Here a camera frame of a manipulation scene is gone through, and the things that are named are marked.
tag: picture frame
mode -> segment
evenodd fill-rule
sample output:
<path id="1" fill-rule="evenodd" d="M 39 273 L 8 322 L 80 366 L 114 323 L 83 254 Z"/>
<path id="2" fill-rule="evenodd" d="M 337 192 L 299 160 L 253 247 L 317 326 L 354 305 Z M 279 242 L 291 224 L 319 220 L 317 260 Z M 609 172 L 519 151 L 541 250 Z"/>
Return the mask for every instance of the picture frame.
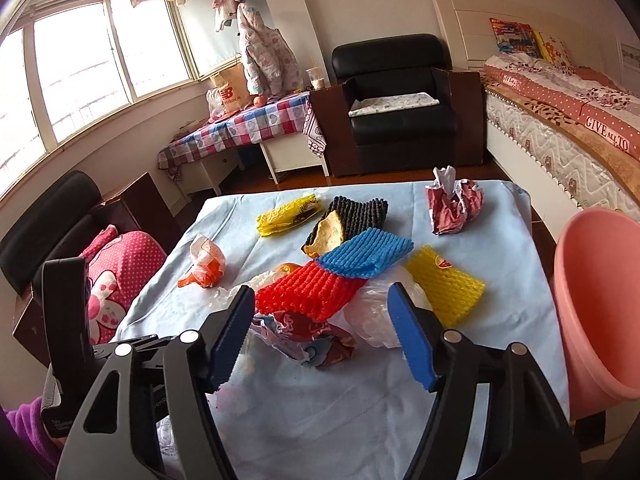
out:
<path id="1" fill-rule="evenodd" d="M 620 53 L 622 54 L 622 65 L 636 72 L 640 72 L 640 48 L 620 43 Z"/>

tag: purple sleeve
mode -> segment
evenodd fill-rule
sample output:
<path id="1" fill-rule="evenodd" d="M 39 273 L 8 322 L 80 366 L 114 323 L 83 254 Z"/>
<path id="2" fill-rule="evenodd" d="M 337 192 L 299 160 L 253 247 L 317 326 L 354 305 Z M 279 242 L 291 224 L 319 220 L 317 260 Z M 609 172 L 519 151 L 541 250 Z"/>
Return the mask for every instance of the purple sleeve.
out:
<path id="1" fill-rule="evenodd" d="M 20 440 L 31 444 L 42 457 L 42 466 L 55 474 L 62 452 L 44 429 L 40 418 L 41 405 L 42 397 L 38 397 L 31 404 L 23 404 L 14 412 L 5 412 L 5 415 Z"/>

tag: pink trash bin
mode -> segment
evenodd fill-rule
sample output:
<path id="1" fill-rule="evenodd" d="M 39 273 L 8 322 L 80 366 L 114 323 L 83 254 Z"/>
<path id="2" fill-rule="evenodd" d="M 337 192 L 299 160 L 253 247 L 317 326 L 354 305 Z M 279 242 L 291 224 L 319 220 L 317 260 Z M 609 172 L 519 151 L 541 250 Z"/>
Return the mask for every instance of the pink trash bin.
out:
<path id="1" fill-rule="evenodd" d="M 573 216 L 554 289 L 571 418 L 640 399 L 640 224 L 602 208 Z"/>

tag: silver bolt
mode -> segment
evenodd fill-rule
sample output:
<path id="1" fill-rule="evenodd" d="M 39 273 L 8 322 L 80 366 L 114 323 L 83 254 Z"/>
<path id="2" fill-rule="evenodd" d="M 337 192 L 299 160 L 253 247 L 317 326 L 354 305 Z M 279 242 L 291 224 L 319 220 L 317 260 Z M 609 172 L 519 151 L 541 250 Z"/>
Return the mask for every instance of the silver bolt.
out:
<path id="1" fill-rule="evenodd" d="M 195 330 L 185 330 L 180 334 L 180 341 L 183 343 L 193 343 L 198 340 L 199 336 Z"/>
<path id="2" fill-rule="evenodd" d="M 133 346 L 129 343 L 122 343 L 121 345 L 116 346 L 116 355 L 124 357 L 125 355 L 129 355 L 132 350 Z"/>
<path id="3" fill-rule="evenodd" d="M 459 343 L 462 341 L 462 334 L 457 330 L 447 330 L 444 333 L 444 341 L 449 343 Z"/>
<path id="4" fill-rule="evenodd" d="M 522 343 L 514 343 L 511 345 L 511 351 L 516 355 L 525 355 L 527 353 L 527 347 Z"/>

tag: black device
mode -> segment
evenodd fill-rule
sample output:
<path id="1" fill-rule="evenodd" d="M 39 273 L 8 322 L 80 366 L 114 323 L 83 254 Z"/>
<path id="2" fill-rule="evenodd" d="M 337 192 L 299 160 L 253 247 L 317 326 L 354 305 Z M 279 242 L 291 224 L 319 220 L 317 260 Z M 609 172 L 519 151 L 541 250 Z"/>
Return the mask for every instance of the black device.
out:
<path id="1" fill-rule="evenodd" d="M 254 313 L 253 291 L 242 287 L 231 306 L 210 314 L 199 330 L 91 348 L 84 260 L 47 262 L 43 282 L 50 376 L 58 392 L 42 416 L 48 428 L 68 433 L 56 480 L 168 478 L 156 434 L 156 422 L 167 413 L 186 480 L 236 480 L 205 393 L 228 380 Z M 482 383 L 490 386 L 487 424 L 478 471 L 469 480 L 586 478 L 560 405 L 524 345 L 487 348 L 444 330 L 432 312 L 413 306 L 399 283 L 389 302 L 390 312 L 406 310 L 416 335 L 428 342 L 435 376 L 430 389 L 436 399 L 405 480 L 457 477 Z M 599 475 L 589 478 L 640 478 L 639 442 L 637 419 L 615 455 L 599 465 Z M 105 449 L 108 466 L 96 468 Z M 22 473 L 18 478 L 43 478 Z"/>

